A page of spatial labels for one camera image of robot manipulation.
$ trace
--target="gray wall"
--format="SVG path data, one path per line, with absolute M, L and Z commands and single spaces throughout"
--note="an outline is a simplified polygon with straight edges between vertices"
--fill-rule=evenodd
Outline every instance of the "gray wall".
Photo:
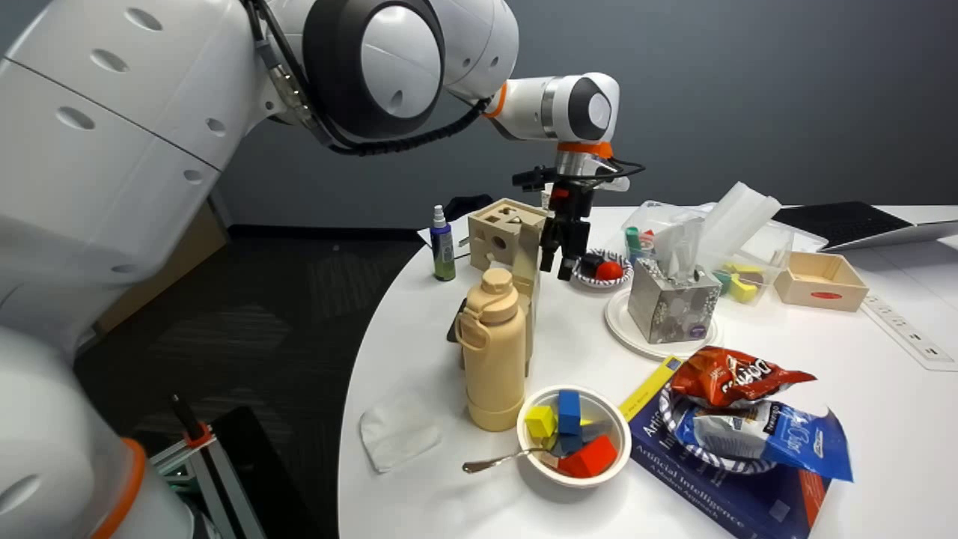
M 37 12 L 3 0 L 0 45 Z M 735 180 L 784 202 L 958 202 L 958 3 L 512 0 L 518 76 L 602 69 L 623 85 L 617 153 L 636 194 L 702 202 Z M 458 114 L 443 102 L 442 120 Z M 515 194 L 551 147 L 491 127 L 389 160 L 343 160 L 260 127 L 223 180 L 242 224 L 421 229 L 454 194 Z

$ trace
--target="chip bag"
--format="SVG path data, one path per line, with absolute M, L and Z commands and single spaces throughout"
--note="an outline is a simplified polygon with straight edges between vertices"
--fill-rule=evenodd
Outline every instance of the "chip bag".
M 727 349 L 702 349 L 671 379 L 671 391 L 706 410 L 742 410 L 790 385 L 814 380 L 810 371 L 787 371 L 775 362 Z

